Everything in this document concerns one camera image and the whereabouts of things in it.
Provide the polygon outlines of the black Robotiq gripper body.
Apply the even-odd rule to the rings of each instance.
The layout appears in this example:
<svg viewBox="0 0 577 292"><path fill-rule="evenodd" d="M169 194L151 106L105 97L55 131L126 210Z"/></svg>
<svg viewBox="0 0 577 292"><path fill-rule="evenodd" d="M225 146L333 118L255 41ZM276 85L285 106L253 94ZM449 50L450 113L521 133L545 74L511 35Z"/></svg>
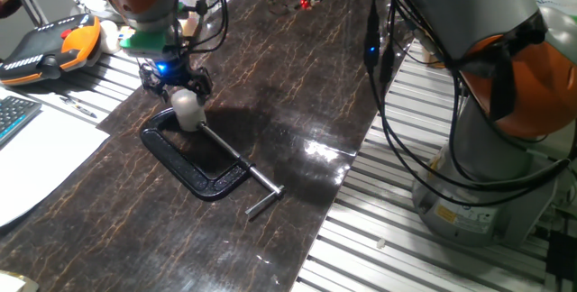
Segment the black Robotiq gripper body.
<svg viewBox="0 0 577 292"><path fill-rule="evenodd" d="M173 87L188 87L190 71L194 70L184 58L170 60L144 59L142 64L150 64L165 86Z"/></svg>

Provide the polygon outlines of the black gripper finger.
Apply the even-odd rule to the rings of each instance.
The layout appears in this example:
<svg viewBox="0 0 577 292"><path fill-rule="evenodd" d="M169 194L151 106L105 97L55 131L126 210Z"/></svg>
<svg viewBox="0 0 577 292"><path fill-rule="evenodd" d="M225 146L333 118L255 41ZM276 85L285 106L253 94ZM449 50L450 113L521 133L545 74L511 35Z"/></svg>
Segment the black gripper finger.
<svg viewBox="0 0 577 292"><path fill-rule="evenodd" d="M165 89L165 84L157 77L150 64L141 64L139 66L139 76L142 87L146 91L158 96L163 102L169 101L169 94Z"/></svg>
<svg viewBox="0 0 577 292"><path fill-rule="evenodd" d="M213 92L213 81L205 67L190 71L188 89L193 91L201 103L205 103Z"/></svg>

